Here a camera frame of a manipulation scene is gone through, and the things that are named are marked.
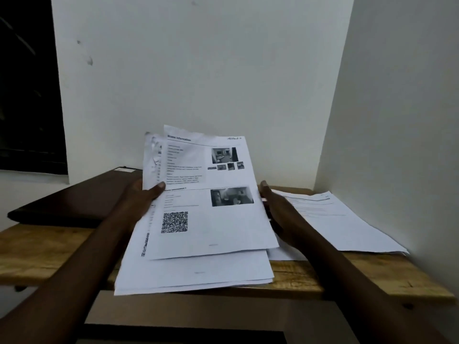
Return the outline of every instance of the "tabletop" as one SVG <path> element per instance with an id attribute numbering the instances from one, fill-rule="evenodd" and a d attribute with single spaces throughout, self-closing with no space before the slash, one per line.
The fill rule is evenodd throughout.
<path id="1" fill-rule="evenodd" d="M 274 187 L 309 194 L 298 188 Z M 51 277 L 94 229 L 17 224 L 0 232 L 0 285 L 37 286 Z M 401 254 L 343 253 L 360 271 L 401 303 L 454 304 L 454 295 Z M 326 299 L 307 261 L 273 260 L 274 280 L 251 285 L 186 292 L 200 295 L 247 296 L 284 299 Z M 112 290 L 119 263 L 108 277 Z"/>

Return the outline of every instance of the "right hand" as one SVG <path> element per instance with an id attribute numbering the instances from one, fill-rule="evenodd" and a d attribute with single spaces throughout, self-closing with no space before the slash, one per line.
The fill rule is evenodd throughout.
<path id="1" fill-rule="evenodd" d="M 266 181 L 260 185 L 260 194 L 266 198 L 266 213 L 271 218 L 273 231 L 290 246 L 296 247 L 301 240 L 305 219 L 283 196 L 273 193 Z"/>

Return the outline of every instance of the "forearm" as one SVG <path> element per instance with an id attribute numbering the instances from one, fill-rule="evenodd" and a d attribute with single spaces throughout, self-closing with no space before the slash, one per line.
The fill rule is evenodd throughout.
<path id="1" fill-rule="evenodd" d="M 129 239 L 131 222 L 110 216 L 69 260 L 0 322 L 2 343 L 66 343 Z"/>
<path id="2" fill-rule="evenodd" d="M 297 248 L 361 343 L 449 343 L 433 327 L 392 300 L 307 222 L 296 229 Z"/>

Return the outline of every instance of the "printed photo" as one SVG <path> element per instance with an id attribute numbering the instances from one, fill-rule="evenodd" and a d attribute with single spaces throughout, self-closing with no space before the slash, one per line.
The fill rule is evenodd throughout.
<path id="1" fill-rule="evenodd" d="M 226 149 L 212 149 L 212 163 L 232 163 L 237 162 L 236 147 L 228 147 Z"/>
<path id="2" fill-rule="evenodd" d="M 253 204 L 249 187 L 211 189 L 212 206 Z"/>

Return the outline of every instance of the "left hand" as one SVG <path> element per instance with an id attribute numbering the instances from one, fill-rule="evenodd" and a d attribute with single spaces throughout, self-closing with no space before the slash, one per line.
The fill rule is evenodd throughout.
<path id="1" fill-rule="evenodd" d="M 165 188 L 166 184 L 160 182 L 152 189 L 142 190 L 142 179 L 136 180 L 125 188 L 110 216 L 114 215 L 118 219 L 126 220 L 128 224 L 135 224 Z"/>

